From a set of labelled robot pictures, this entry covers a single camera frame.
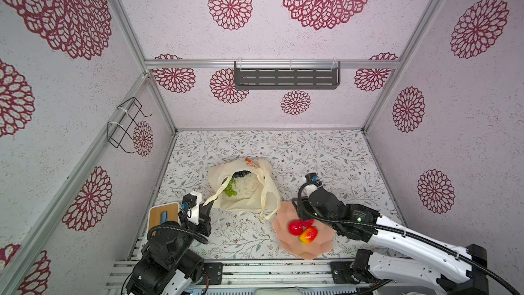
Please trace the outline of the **red yellow mango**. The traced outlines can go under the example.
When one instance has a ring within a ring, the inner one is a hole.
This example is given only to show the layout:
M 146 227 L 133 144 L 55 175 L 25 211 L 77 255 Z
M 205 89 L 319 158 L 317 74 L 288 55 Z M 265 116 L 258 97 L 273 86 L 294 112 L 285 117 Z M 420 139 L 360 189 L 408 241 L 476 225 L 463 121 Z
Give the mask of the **red yellow mango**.
M 316 227 L 306 228 L 299 236 L 299 241 L 303 244 L 311 244 L 318 236 L 319 231 Z

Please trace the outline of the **cream plastic bag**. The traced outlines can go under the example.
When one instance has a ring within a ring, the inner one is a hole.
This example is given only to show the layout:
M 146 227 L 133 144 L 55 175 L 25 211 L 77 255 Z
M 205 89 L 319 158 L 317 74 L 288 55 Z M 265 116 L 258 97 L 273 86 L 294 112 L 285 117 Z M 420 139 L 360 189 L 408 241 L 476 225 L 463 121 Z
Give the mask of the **cream plastic bag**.
M 237 196 L 228 197 L 224 190 L 233 174 L 247 170 L 251 174 L 236 179 Z M 205 202 L 228 211 L 249 211 L 259 213 L 268 220 L 281 208 L 281 196 L 273 179 L 272 165 L 263 159 L 241 158 L 217 165 L 209 170 L 208 181 L 214 190 Z

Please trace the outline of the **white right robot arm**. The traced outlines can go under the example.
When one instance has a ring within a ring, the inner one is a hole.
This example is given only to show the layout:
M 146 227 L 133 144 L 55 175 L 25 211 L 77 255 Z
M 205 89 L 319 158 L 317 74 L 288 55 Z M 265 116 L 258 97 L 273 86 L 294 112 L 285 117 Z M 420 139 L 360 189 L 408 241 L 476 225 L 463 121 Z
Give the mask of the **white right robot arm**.
M 315 183 L 307 183 L 292 199 L 297 215 L 317 220 L 339 236 L 384 247 L 402 254 L 393 258 L 360 249 L 346 265 L 336 265 L 349 284 L 382 287 L 401 281 L 438 294 L 488 294 L 486 251 L 475 244 L 457 247 L 416 233 L 378 211 L 361 204 L 346 204 Z

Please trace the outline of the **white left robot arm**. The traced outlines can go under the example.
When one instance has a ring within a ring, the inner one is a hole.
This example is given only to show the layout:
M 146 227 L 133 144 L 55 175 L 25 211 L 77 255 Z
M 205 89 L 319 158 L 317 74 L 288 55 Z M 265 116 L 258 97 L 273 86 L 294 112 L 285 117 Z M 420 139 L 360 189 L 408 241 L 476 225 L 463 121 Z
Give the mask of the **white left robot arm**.
M 148 214 L 148 231 L 141 259 L 122 286 L 122 294 L 189 294 L 191 284 L 201 284 L 206 294 L 215 284 L 204 259 L 190 250 L 193 242 L 209 243 L 213 203 L 189 207 L 176 202 L 154 206 Z

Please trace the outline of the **pink scalloped bowl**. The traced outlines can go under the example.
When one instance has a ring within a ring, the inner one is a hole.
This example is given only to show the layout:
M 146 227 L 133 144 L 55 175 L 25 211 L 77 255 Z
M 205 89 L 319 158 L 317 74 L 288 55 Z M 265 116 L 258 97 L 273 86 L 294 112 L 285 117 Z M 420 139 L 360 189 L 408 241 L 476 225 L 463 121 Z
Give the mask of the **pink scalloped bowl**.
M 327 225 L 299 218 L 291 202 L 283 202 L 272 226 L 281 247 L 305 260 L 313 260 L 331 251 L 334 230 Z

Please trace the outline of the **green grape bunch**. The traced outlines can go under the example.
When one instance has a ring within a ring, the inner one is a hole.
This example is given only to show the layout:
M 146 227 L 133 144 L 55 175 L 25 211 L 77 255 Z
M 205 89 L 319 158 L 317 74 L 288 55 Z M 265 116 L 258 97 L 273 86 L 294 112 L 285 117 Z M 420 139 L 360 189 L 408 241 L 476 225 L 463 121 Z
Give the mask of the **green grape bunch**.
M 235 197 L 237 196 L 237 183 L 235 178 L 231 178 L 228 185 L 226 186 L 224 193 L 228 197 Z

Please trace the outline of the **white wooden-top box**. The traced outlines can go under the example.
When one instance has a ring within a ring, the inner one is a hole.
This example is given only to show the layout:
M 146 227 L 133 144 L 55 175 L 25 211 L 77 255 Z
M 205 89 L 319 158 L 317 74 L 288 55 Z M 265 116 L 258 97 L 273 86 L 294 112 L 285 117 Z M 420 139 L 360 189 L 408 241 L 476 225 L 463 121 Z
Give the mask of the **white wooden-top box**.
M 177 202 L 165 203 L 150 208 L 146 221 L 146 231 L 144 239 L 151 228 L 162 225 L 168 221 L 179 222 L 178 213 L 180 211 L 180 204 Z

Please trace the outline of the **dark purple grape bunch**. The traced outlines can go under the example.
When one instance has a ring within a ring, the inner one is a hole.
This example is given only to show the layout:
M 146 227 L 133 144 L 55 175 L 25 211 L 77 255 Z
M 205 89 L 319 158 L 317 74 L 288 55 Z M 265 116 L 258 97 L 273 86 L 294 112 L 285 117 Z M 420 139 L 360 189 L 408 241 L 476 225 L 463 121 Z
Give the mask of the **dark purple grape bunch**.
M 251 172 L 247 171 L 247 170 L 238 171 L 238 172 L 235 172 L 233 174 L 233 178 L 235 178 L 235 179 L 244 178 L 244 177 L 248 176 L 249 174 L 251 174 Z

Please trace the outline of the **grey wall shelf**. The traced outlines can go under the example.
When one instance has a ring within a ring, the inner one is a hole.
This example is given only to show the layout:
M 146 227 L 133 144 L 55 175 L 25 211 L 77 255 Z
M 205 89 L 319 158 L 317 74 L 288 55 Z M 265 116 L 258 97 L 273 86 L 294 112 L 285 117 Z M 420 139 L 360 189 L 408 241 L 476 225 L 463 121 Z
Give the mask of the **grey wall shelf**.
M 234 86 L 238 90 L 335 90 L 341 84 L 341 69 L 244 68 L 234 62 Z

